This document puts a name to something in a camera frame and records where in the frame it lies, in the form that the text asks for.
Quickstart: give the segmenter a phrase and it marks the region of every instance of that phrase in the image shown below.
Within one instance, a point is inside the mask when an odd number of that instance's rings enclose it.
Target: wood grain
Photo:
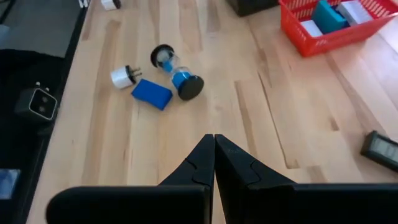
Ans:
[[[279,7],[240,18],[225,0],[122,0],[109,12],[92,1],[28,223],[44,224],[69,187],[157,185],[206,133],[297,182],[397,182],[359,151],[372,130],[398,141],[398,20],[311,58],[279,21]],[[195,99],[151,65],[163,43],[205,80]],[[113,87],[110,71],[127,64],[173,91],[164,111]],[[216,187],[213,223],[224,223]]]

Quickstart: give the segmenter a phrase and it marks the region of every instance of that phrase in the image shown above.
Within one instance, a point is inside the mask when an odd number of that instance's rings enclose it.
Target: blue sand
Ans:
[[[180,88],[181,84],[191,76],[189,72],[176,72],[173,76],[172,83],[176,89]]]
[[[131,95],[138,100],[154,105],[160,110],[163,110],[173,97],[172,91],[168,88],[145,79],[140,80]]]
[[[324,0],[318,2],[311,19],[324,34],[345,28],[347,22]]]
[[[173,71],[173,65],[171,60],[167,60],[163,62],[162,64],[163,70],[165,70],[167,73],[171,73]]]

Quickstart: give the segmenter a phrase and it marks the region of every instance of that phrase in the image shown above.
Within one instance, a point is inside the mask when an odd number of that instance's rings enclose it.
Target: teal box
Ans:
[[[324,0],[318,2],[312,14],[312,20],[324,34],[343,29],[347,23],[347,20]]]

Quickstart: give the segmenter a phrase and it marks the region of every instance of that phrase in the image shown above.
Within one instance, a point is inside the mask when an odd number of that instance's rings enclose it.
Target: white box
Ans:
[[[351,26],[373,20],[372,16],[357,0],[342,2],[337,6],[336,10],[344,16]]]
[[[321,30],[318,28],[313,20],[301,22],[301,25],[308,31],[308,33],[312,37],[319,37],[323,35]]]

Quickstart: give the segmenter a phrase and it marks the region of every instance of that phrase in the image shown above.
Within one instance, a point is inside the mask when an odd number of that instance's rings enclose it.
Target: sand timer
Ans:
[[[167,44],[157,46],[152,51],[150,60],[155,67],[171,76],[171,81],[182,100],[191,100],[199,95],[205,84],[203,79],[192,74],[189,68],[180,65],[180,59],[171,46]]]

